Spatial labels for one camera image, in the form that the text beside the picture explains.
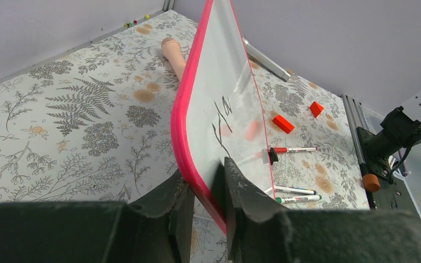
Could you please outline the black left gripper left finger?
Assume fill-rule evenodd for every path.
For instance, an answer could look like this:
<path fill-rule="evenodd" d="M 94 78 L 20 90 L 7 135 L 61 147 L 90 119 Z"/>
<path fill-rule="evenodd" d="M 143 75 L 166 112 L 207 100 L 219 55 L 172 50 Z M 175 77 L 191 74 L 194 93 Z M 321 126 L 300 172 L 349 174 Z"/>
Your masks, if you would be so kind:
<path fill-rule="evenodd" d="M 195 196 L 176 171 L 132 203 L 0 203 L 0 262 L 189 262 Z"/>

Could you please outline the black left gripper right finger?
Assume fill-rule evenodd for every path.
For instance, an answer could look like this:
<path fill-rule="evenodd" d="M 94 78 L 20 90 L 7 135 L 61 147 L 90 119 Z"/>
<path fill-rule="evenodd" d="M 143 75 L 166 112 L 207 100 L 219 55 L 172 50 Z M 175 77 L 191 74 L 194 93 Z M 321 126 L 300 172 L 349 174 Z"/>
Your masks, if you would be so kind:
<path fill-rule="evenodd" d="M 233 262 L 421 262 L 421 222 L 406 211 L 291 210 L 224 159 Z"/>

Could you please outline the pink framed whiteboard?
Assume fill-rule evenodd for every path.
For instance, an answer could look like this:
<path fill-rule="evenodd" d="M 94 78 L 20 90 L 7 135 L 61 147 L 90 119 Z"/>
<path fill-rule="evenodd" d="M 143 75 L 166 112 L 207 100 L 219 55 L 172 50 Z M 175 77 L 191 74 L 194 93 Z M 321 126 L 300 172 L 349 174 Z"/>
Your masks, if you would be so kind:
<path fill-rule="evenodd" d="M 231 1 L 205 3 L 170 127 L 179 171 L 221 230 L 225 158 L 261 191 L 272 187 L 265 116 Z"/>

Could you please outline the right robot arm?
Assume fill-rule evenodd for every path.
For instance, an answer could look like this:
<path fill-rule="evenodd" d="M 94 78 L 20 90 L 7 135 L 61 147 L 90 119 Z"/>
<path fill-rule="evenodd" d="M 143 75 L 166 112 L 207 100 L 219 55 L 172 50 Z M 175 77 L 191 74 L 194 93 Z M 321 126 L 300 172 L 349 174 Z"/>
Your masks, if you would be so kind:
<path fill-rule="evenodd" d="M 393 172 L 412 147 L 421 143 L 421 91 L 388 113 L 380 125 L 377 134 L 356 128 L 363 156 L 362 181 L 372 192 L 380 188 L 380 179 L 392 184 Z"/>

